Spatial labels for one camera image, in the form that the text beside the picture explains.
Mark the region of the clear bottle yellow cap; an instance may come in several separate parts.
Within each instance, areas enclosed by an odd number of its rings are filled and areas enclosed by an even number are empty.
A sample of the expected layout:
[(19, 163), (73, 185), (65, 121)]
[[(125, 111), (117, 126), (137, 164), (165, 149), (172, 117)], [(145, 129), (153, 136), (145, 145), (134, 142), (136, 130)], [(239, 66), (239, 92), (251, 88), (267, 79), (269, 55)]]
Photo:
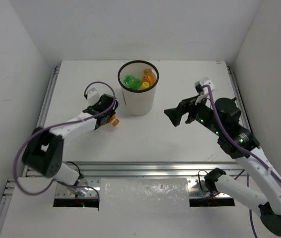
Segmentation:
[(138, 88), (138, 90), (145, 90), (145, 89), (148, 89), (148, 88), (150, 88), (150, 83), (145, 81), (141, 84), (141, 86)]

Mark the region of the green plastic bottle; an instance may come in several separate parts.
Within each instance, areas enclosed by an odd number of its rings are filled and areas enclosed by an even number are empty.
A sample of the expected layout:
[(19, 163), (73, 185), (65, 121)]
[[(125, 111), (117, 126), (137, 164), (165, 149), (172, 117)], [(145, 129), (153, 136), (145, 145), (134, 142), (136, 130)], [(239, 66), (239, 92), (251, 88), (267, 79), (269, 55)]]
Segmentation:
[(126, 75), (123, 83), (126, 87), (132, 90), (138, 90), (142, 85), (142, 81), (132, 75)]

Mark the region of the orange juice bottle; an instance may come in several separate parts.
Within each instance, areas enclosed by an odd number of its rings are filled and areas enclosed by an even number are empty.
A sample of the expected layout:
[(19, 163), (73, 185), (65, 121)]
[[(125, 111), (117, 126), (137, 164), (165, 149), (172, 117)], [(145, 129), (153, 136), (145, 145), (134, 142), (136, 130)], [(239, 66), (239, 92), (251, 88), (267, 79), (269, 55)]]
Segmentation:
[(110, 118), (110, 121), (109, 123), (112, 125), (112, 126), (117, 126), (119, 124), (120, 120), (115, 116), (113, 115), (111, 118)]
[(157, 80), (156, 75), (153, 73), (152, 69), (144, 69), (142, 83), (147, 82), (149, 86), (153, 86)]

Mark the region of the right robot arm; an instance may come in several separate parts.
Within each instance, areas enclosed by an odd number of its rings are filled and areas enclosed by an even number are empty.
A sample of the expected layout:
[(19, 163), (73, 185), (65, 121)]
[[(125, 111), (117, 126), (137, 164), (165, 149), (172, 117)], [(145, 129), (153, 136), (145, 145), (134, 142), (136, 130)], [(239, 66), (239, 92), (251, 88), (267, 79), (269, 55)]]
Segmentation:
[(206, 102), (206, 99), (199, 101), (197, 96), (191, 97), (175, 108), (165, 109), (164, 113), (174, 126), (187, 114), (186, 124), (199, 122), (218, 136), (220, 148), (252, 177), (261, 191), (243, 186), (224, 170), (215, 168), (204, 176), (207, 192), (230, 195), (254, 212), (271, 233), (281, 237), (281, 177), (256, 137), (239, 124), (241, 111), (235, 101), (229, 98), (211, 100), (210, 107)]

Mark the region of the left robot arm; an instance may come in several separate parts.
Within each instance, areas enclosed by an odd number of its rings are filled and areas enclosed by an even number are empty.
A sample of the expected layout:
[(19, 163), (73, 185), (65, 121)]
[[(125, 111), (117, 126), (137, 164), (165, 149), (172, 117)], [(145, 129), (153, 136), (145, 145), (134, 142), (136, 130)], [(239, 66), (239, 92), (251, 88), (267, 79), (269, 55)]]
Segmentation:
[(33, 131), (36, 136), (27, 144), (22, 162), (46, 178), (70, 186), (76, 185), (82, 176), (63, 162), (64, 147), (82, 134), (109, 123), (117, 107), (115, 97), (103, 94), (95, 104), (88, 106), (64, 125), (48, 130), (36, 128)]

